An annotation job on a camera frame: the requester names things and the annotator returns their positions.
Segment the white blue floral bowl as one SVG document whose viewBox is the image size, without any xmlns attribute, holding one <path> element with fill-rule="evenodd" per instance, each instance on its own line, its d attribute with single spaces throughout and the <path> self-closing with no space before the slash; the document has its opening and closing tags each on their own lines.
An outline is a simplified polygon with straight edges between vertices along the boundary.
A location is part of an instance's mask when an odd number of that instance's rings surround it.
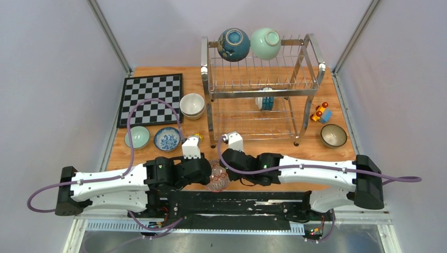
<svg viewBox="0 0 447 253">
<path fill-rule="evenodd" d="M 153 138 L 155 147 L 164 152 L 175 150 L 180 140 L 179 131 L 173 127 L 160 129 Z"/>
</svg>

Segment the pale green striped bowl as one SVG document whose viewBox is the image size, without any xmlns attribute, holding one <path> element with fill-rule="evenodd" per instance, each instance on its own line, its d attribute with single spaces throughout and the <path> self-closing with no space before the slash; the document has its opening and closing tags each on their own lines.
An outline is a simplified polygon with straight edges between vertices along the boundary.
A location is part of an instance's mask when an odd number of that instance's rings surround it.
<svg viewBox="0 0 447 253">
<path fill-rule="evenodd" d="M 124 141 L 127 147 L 130 147 L 130 140 L 132 140 L 132 145 L 134 149 L 142 149 L 147 146 L 150 140 L 150 131 L 144 126 L 136 126 L 131 129 L 131 137 L 126 133 Z"/>
</svg>

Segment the cream bowl green leaf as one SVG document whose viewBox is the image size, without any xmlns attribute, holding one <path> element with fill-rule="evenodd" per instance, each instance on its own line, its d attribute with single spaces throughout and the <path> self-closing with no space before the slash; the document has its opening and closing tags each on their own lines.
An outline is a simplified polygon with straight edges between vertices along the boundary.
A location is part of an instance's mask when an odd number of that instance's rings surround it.
<svg viewBox="0 0 447 253">
<path fill-rule="evenodd" d="M 196 113 L 196 114 L 186 114 L 186 113 L 183 113 L 183 115 L 184 115 L 187 119 L 189 119 L 189 120 L 197 120 L 197 119 L 201 118 L 201 116 L 203 115 L 203 113 L 204 113 L 204 111 L 201 111 L 201 112 Z"/>
</svg>

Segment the plain cream bowl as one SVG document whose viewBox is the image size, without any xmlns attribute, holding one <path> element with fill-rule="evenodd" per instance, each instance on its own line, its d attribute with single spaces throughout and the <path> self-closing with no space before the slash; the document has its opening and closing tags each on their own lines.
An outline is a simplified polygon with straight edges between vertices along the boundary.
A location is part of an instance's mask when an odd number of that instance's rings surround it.
<svg viewBox="0 0 447 253">
<path fill-rule="evenodd" d="M 180 100 L 180 111 L 187 116 L 196 116 L 205 109 L 204 98 L 197 93 L 184 95 Z"/>
</svg>

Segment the dark patterned rim bowl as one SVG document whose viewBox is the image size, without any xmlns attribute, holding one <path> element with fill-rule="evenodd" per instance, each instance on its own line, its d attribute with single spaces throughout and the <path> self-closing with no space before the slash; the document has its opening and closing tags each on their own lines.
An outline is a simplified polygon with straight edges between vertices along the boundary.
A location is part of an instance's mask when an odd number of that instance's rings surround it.
<svg viewBox="0 0 447 253">
<path fill-rule="evenodd" d="M 348 140 L 346 131 L 337 124 L 326 124 L 320 131 L 320 139 L 328 148 L 342 147 Z"/>
</svg>

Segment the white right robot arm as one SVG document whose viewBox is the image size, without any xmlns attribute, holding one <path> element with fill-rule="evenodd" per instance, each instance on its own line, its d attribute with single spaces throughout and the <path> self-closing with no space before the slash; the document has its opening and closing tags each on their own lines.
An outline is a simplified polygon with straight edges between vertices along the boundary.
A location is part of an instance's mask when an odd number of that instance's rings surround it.
<svg viewBox="0 0 447 253">
<path fill-rule="evenodd" d="M 321 213 L 341 206 L 357 206 L 368 210 L 384 208 L 381 170 L 366 155 L 354 161 L 324 162 L 293 158 L 278 153 L 262 153 L 257 157 L 227 149 L 220 156 L 229 178 L 241 178 L 261 186 L 283 183 L 321 184 L 324 190 L 305 193 L 301 213 L 314 220 Z"/>
</svg>

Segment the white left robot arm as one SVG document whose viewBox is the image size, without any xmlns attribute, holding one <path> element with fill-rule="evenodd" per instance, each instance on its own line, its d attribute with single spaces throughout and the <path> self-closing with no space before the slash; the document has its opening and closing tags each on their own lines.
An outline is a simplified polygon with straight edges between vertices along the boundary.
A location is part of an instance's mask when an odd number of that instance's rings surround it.
<svg viewBox="0 0 447 253">
<path fill-rule="evenodd" d="M 149 197 L 151 191 L 181 190 L 210 182 L 212 167 L 204 158 L 157 157 L 125 170 L 79 172 L 73 166 L 61 172 L 55 214 L 74 216 L 92 209 L 121 209 L 157 217 L 161 203 Z"/>
</svg>

